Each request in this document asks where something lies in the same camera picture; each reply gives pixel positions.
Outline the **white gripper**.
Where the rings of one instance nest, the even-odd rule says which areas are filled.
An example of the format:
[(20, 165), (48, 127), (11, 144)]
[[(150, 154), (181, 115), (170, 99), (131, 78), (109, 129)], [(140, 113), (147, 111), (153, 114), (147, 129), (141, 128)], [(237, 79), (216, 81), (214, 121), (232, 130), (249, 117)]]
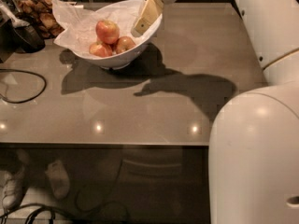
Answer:
[(135, 19), (131, 34), (134, 37), (142, 36), (161, 16), (164, 10), (164, 3), (175, 3), (176, 1), (177, 0), (146, 0), (139, 9), (139, 14)]

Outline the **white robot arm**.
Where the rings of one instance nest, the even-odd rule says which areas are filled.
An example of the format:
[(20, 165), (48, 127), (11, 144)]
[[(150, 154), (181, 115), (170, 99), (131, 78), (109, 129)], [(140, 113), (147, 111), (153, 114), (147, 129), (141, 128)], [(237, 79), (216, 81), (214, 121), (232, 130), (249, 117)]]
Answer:
[(266, 86), (217, 115), (211, 224), (299, 224), (299, 1), (235, 0)]

